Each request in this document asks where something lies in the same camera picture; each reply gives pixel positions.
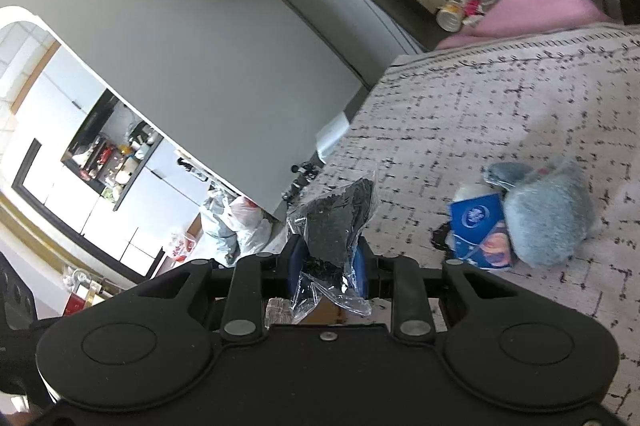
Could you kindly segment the pink blanket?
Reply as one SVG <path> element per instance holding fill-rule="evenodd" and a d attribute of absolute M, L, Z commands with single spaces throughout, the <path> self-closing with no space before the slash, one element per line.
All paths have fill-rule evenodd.
<path fill-rule="evenodd" d="M 575 29 L 593 23 L 615 23 L 590 0 L 500 0 L 473 27 L 448 36 L 436 49 Z"/>

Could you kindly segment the open brown cardboard box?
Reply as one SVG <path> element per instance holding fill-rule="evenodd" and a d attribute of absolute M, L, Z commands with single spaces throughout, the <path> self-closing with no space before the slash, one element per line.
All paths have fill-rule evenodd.
<path fill-rule="evenodd" d="M 265 327 L 273 324 L 320 324 L 334 325 L 346 322 L 345 310 L 322 297 L 314 310 L 303 319 L 293 317 L 291 303 L 288 299 L 270 298 L 265 313 Z"/>

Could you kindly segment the white soft pouch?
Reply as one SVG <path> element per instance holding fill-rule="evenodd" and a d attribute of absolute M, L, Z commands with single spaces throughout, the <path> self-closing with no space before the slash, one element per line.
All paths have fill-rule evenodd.
<path fill-rule="evenodd" d="M 453 202 L 461 202 L 465 200 L 484 197 L 484 195 L 492 194 L 495 190 L 486 183 L 462 183 L 452 197 Z"/>

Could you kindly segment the white small appliance box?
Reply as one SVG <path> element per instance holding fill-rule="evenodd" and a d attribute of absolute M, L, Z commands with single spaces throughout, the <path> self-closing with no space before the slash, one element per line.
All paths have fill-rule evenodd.
<path fill-rule="evenodd" d="M 326 163 L 326 160 L 329 159 L 329 156 L 348 130 L 349 120 L 346 114 L 341 112 L 319 131 L 316 135 L 316 149 L 318 158 L 322 163 Z"/>

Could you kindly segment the fluffy light blue plush toy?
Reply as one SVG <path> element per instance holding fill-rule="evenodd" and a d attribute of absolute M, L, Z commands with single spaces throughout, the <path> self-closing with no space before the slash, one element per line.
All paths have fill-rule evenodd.
<path fill-rule="evenodd" d="M 514 252 L 532 267 L 567 261 L 588 238 L 594 207 L 582 169 L 570 159 L 534 168 L 503 199 Z"/>

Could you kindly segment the black patterned white bed cover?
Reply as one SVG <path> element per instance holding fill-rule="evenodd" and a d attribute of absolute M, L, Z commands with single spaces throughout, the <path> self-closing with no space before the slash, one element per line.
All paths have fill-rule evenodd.
<path fill-rule="evenodd" d="M 598 320 L 639 351 L 639 31 L 577 30 L 391 66 L 301 205 L 378 175 L 367 236 L 426 267 L 454 198 L 494 191 L 506 279 Z"/>

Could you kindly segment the grey door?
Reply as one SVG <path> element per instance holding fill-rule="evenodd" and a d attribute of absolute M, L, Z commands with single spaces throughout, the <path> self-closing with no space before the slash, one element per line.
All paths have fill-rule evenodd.
<path fill-rule="evenodd" d="M 373 14 L 363 0 L 283 0 L 370 90 L 385 69 Z"/>

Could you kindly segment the black lace fabric piece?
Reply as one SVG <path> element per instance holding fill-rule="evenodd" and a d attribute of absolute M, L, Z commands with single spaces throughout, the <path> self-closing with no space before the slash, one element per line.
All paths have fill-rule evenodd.
<path fill-rule="evenodd" d="M 454 234 L 450 221 L 446 221 L 432 232 L 431 243 L 435 250 L 454 253 Z"/>

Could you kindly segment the blue Vinda tissue pack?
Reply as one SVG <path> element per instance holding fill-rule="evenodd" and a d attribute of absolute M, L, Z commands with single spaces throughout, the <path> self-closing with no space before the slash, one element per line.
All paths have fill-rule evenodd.
<path fill-rule="evenodd" d="M 512 267 L 511 241 L 498 193 L 452 202 L 449 212 L 454 257 L 483 270 Z"/>

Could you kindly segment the light blue plastic bag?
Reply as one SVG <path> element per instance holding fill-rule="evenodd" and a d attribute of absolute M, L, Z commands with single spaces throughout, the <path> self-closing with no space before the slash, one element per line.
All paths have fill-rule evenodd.
<path fill-rule="evenodd" d="M 218 264 L 232 267 L 240 255 L 238 236 L 224 222 L 226 195 L 219 190 L 209 190 L 201 206 L 201 221 L 209 252 Z"/>

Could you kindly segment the blue denim heart pillow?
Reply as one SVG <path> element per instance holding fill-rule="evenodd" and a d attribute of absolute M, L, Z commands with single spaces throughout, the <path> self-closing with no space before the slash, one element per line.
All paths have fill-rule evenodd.
<path fill-rule="evenodd" d="M 531 166 L 518 162 L 492 163 L 484 168 L 483 178 L 491 186 L 510 190 L 533 170 Z"/>

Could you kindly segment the red white plastic bag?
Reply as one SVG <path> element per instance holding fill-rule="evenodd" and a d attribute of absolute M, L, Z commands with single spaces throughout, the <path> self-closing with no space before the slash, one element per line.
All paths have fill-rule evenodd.
<path fill-rule="evenodd" d="M 182 263 L 191 255 L 196 243 L 198 240 L 189 232 L 174 232 L 169 237 L 165 252 L 175 263 Z"/>

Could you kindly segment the yellow paper cup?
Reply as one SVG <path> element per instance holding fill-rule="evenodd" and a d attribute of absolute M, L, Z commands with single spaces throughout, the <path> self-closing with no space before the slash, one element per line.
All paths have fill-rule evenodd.
<path fill-rule="evenodd" d="M 461 5 L 447 3 L 436 14 L 436 22 L 442 30 L 449 33 L 457 33 L 463 26 L 465 12 Z"/>

